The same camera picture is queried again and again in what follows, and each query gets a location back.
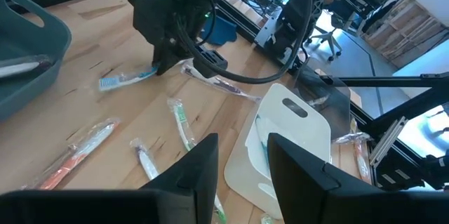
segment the plastic bin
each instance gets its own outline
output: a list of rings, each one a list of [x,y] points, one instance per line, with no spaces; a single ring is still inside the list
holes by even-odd
[[[43,27],[13,11],[16,3],[36,14]],[[62,58],[70,45],[69,28],[30,0],[0,0],[0,60],[29,55],[47,55],[53,66],[41,74],[24,74],[0,81],[0,121],[20,110],[55,82]]]

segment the wooden crate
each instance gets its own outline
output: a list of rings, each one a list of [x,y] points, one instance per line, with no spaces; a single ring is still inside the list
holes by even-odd
[[[447,33],[447,27],[416,0],[401,0],[362,37],[401,68],[444,42]]]

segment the handle cutout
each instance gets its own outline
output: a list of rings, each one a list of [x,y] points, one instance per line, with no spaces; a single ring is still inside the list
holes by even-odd
[[[38,27],[44,27],[45,24],[41,17],[39,17],[36,13],[33,13],[28,8],[25,8],[24,6],[21,6],[20,4],[16,3],[13,0],[5,0],[6,5],[15,13],[22,16],[22,18],[30,21],[31,23],[35,24]]]
[[[302,109],[299,105],[297,105],[293,100],[290,98],[284,98],[282,100],[283,105],[285,105],[290,111],[294,112],[297,116],[301,118],[307,117],[309,114],[306,112],[306,110]]]

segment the wooden tabletop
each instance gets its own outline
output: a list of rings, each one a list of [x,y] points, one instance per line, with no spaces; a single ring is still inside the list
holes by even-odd
[[[141,187],[148,179],[129,143],[143,139],[160,171],[179,160],[186,150],[166,104],[168,98],[179,98],[196,138],[219,134],[217,193],[229,223],[260,223],[262,211],[230,190],[223,178],[226,161],[255,103],[190,79],[180,74],[179,66],[163,76],[99,93],[100,77],[152,61],[152,45],[133,29],[133,7],[127,0],[76,0],[48,10],[71,29],[72,45],[55,84],[0,124],[0,192],[19,189],[108,117],[119,117],[121,125],[60,188]],[[241,37],[217,51],[228,60],[229,70],[239,74],[265,77],[278,70]],[[286,75],[279,82],[288,80]],[[271,86],[236,85],[252,95],[264,95]],[[333,154],[336,166],[359,176],[353,148],[338,147]]]

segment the plastic packaging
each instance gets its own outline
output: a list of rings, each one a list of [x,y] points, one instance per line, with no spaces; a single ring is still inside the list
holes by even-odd
[[[142,165],[143,169],[145,170],[145,173],[147,174],[148,178],[150,180],[155,179],[157,176],[159,176],[159,172],[156,168],[153,156],[149,151],[147,151],[147,148],[143,144],[142,140],[139,138],[136,138],[130,142],[131,147],[135,148],[136,154],[139,158],[140,164]]]
[[[135,84],[155,75],[157,69],[157,67],[145,65],[141,66],[139,69],[134,69],[131,72],[122,72],[112,77],[101,78],[98,82],[98,88],[100,91],[110,91],[130,84]]]
[[[52,190],[73,171],[90,153],[103,143],[120,124],[120,119],[110,118],[95,125],[77,144],[70,145],[38,178],[23,189]]]
[[[221,224],[226,224],[227,219],[226,219],[226,215],[225,215],[225,210],[223,209],[223,206],[222,206],[220,200],[218,199],[217,195],[215,195],[214,205],[215,205],[214,213],[220,219]]]
[[[188,76],[190,76],[190,77],[198,79],[199,81],[202,81],[203,83],[205,83],[205,84],[207,84],[209,86],[212,86],[212,87],[215,87],[215,88],[217,88],[217,89],[219,89],[221,91],[224,91],[226,93],[239,95],[241,97],[245,97],[245,98],[247,98],[249,100],[252,100],[252,101],[254,101],[256,103],[260,102],[261,99],[262,99],[261,97],[256,97],[256,96],[244,93],[241,89],[239,89],[239,88],[237,88],[235,86],[232,86],[230,83],[226,82],[225,80],[222,80],[219,77],[211,77],[209,79],[203,77],[203,75],[201,75],[201,73],[199,73],[198,70],[196,70],[192,66],[191,60],[188,60],[187,62],[185,62],[182,65],[181,72],[186,74],[186,75],[188,75]]]
[[[324,97],[317,98],[316,100],[307,101],[307,104],[310,105],[311,107],[315,107],[317,105],[324,104],[324,102],[326,102],[328,100],[328,98],[329,98],[329,95],[326,95]]]
[[[348,133],[345,136],[334,139],[335,144],[351,144],[356,142],[366,142],[372,140],[371,136],[364,132]]]
[[[351,131],[345,136],[334,139],[334,144],[352,144],[373,140],[370,135],[364,132],[358,132],[357,123],[354,118],[351,119]]]
[[[13,77],[34,70],[47,70],[53,65],[47,55],[31,55],[0,61],[0,79]]]
[[[190,129],[189,122],[187,121],[187,116],[185,115],[181,100],[169,98],[167,104],[175,115],[177,129],[180,132],[182,143],[184,143],[186,150],[190,151],[195,147],[196,142],[194,133]]]
[[[363,132],[358,132],[357,122],[355,118],[351,119],[351,132],[335,141],[337,144],[354,144],[354,157],[357,162],[358,172],[363,181],[371,183],[370,169],[368,167],[368,150],[366,149],[366,141],[372,138]]]
[[[264,213],[260,216],[260,224],[274,224],[274,219],[268,213]]]
[[[170,110],[175,115],[177,129],[180,133],[182,143],[184,143],[186,150],[190,151],[192,148],[195,147],[196,141],[194,134],[190,129],[189,122],[187,121],[187,116],[185,114],[184,107],[182,106],[182,102],[179,99],[169,98],[167,100],[167,104],[170,107]],[[226,224],[227,219],[225,211],[216,194],[214,205],[215,205],[214,214],[217,215],[221,224]]]
[[[368,167],[368,151],[366,151],[366,144],[363,142],[354,143],[354,148],[356,149],[356,161],[358,166],[358,172],[363,181],[371,183],[370,169]]]

